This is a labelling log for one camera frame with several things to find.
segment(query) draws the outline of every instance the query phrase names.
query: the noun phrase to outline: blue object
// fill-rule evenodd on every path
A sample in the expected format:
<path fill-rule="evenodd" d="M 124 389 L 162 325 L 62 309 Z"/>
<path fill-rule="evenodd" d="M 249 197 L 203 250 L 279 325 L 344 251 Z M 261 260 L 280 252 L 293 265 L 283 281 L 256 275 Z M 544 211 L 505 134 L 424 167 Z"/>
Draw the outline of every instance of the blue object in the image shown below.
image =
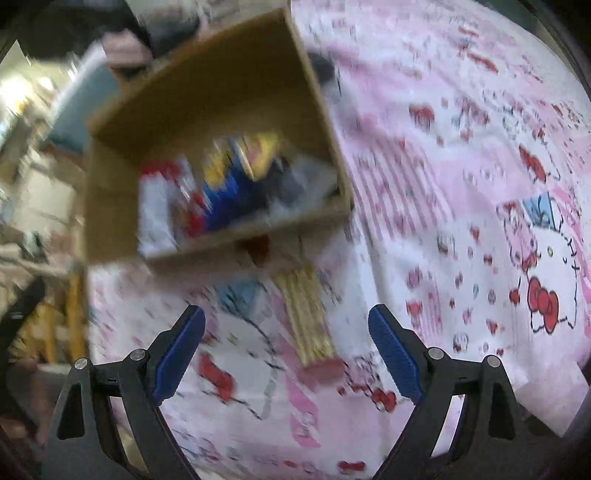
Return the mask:
<path fill-rule="evenodd" d="M 177 391 L 179 383 L 205 333 L 205 313 L 196 310 L 187 319 L 183 329 L 173 340 L 162 360 L 156 367 L 152 402 L 160 406 Z"/>
<path fill-rule="evenodd" d="M 377 307 L 369 311 L 368 325 L 369 334 L 375 346 L 378 347 L 379 354 L 392 375 L 398 391 L 416 405 L 423 396 L 417 363 L 404 348 L 403 342 L 394 332 L 388 319 L 384 318 Z"/>
<path fill-rule="evenodd" d="M 258 279 L 252 278 L 215 287 L 215 290 L 223 312 L 241 319 L 249 319 L 260 288 Z"/>
<path fill-rule="evenodd" d="M 226 228 L 234 220 L 263 208 L 267 204 L 263 181 L 252 180 L 241 162 L 236 139 L 228 139 L 232 159 L 221 186 L 202 185 L 204 229 L 211 232 Z"/>
<path fill-rule="evenodd" d="M 556 223 L 554 222 L 549 193 L 524 200 L 523 207 L 534 226 L 556 231 Z"/>
<path fill-rule="evenodd" d="M 82 155 L 90 141 L 87 121 L 120 93 L 121 88 L 107 64 L 85 72 L 76 85 L 76 90 L 61 106 L 47 141 L 60 150 Z"/>

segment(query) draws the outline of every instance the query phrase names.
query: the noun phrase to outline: blue gripper pad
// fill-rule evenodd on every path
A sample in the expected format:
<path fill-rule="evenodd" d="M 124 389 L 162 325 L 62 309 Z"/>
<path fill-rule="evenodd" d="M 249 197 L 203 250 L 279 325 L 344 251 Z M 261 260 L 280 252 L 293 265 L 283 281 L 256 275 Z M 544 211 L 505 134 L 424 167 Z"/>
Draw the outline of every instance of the blue gripper pad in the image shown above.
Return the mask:
<path fill-rule="evenodd" d="M 381 309 L 388 312 L 388 309 L 383 305 L 376 305 L 369 311 L 369 334 L 378 348 L 388 372 L 392 375 L 398 391 L 402 396 L 410 398 L 416 405 L 423 396 L 420 369 Z M 398 330 L 402 334 L 404 333 L 400 325 L 398 325 Z"/>
<path fill-rule="evenodd" d="M 198 307 L 193 308 L 194 311 L 190 313 L 182 330 L 171 342 L 169 349 L 156 367 L 151 394 L 154 405 L 162 405 L 164 400 L 172 397 L 177 391 L 195 350 L 203 338 L 205 313 Z"/>

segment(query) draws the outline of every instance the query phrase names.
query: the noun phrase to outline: open cardboard box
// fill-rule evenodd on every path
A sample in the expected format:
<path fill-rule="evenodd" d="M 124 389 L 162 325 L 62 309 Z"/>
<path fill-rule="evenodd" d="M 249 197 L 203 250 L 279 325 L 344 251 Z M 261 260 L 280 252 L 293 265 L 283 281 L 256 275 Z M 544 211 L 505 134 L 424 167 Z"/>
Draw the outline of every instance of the open cardboard box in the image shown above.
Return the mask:
<path fill-rule="evenodd" d="M 297 219 L 242 223 L 202 235 L 182 251 L 204 251 L 271 230 L 321 225 L 352 208 L 350 185 L 320 87 L 286 9 L 183 46 L 171 64 L 132 84 L 89 125 L 85 240 L 90 264 L 137 254 L 138 181 L 143 163 L 185 154 L 196 173 L 213 139 L 278 129 L 304 153 L 331 162 L 338 193 Z"/>

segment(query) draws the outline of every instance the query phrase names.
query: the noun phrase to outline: metal screw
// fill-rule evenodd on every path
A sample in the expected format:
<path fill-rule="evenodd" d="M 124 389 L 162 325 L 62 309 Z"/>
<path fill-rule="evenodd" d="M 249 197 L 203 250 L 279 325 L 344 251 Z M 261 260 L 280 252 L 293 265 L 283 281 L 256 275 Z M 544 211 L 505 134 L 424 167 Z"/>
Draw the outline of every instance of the metal screw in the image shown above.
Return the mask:
<path fill-rule="evenodd" d="M 486 358 L 486 361 L 488 362 L 488 364 L 492 367 L 492 368 L 496 368 L 496 367 L 500 367 L 501 366 L 501 360 L 499 360 L 499 357 L 494 356 L 494 355 L 490 355 Z"/>
<path fill-rule="evenodd" d="M 441 360 L 443 358 L 443 350 L 434 346 L 433 348 L 429 349 L 429 356 L 433 358 L 433 360 Z"/>
<path fill-rule="evenodd" d="M 129 354 L 129 358 L 131 358 L 134 362 L 138 362 L 139 360 L 143 360 L 146 356 L 146 350 L 142 348 L 138 348 Z"/>
<path fill-rule="evenodd" d="M 86 365 L 88 365 L 88 360 L 86 358 L 79 358 L 74 362 L 74 368 L 76 370 L 82 370 L 83 368 L 86 368 Z"/>

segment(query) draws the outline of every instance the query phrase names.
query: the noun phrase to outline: pink bedsheet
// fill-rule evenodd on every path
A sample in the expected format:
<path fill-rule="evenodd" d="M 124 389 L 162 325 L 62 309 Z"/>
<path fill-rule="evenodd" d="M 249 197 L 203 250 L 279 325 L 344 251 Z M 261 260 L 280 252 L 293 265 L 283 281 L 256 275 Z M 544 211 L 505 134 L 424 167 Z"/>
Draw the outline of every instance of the pink bedsheet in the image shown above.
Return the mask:
<path fill-rule="evenodd" d="M 495 353 L 516 388 L 587 359 L 591 103 L 543 43 L 467 0 L 292 10 L 307 48 L 337 67 L 326 102 L 355 187 L 350 222 L 273 238 L 258 267 L 231 251 L 170 275 L 92 269 L 92 359 L 146 347 L 196 303 L 207 342 L 163 405 L 190 461 L 257 478 L 368 478 L 412 410 L 369 338 L 374 304 L 457 358 Z M 298 370 L 270 280 L 308 261 L 346 362 L 330 385 Z"/>

